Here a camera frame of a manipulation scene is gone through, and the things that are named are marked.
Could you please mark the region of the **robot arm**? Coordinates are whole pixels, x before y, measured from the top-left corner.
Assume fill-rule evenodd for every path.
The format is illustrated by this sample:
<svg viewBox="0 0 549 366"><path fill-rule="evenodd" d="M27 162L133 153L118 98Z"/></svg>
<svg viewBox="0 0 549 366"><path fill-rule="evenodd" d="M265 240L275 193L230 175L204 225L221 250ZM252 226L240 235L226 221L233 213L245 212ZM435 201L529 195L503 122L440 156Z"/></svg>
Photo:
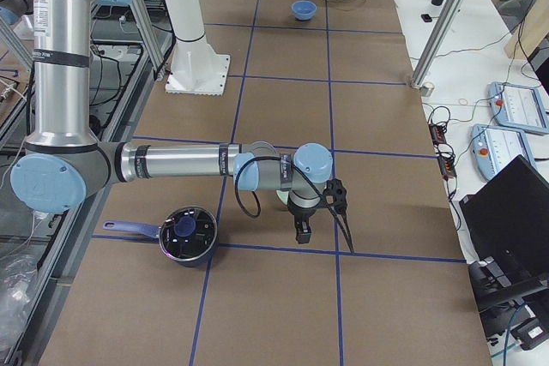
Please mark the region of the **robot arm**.
<svg viewBox="0 0 549 366"><path fill-rule="evenodd" d="M33 0L35 126L10 172L15 195L42 213L63 213L114 183L137 178L229 176L237 191L285 191L298 243L327 206L329 150L295 153L270 144L134 146L100 141L89 126L91 8L97 0Z"/></svg>

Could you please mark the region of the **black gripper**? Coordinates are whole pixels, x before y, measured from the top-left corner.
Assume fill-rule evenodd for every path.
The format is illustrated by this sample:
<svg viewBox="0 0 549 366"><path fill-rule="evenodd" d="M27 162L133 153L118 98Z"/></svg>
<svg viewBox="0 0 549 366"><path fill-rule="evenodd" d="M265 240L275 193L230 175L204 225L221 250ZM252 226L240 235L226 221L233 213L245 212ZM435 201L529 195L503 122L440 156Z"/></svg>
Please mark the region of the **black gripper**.
<svg viewBox="0 0 549 366"><path fill-rule="evenodd" d="M299 244L309 243L311 240L311 228L309 219L317 209L324 207L320 198L302 199L289 196L287 199L288 211L294 217L295 240Z"/></svg>

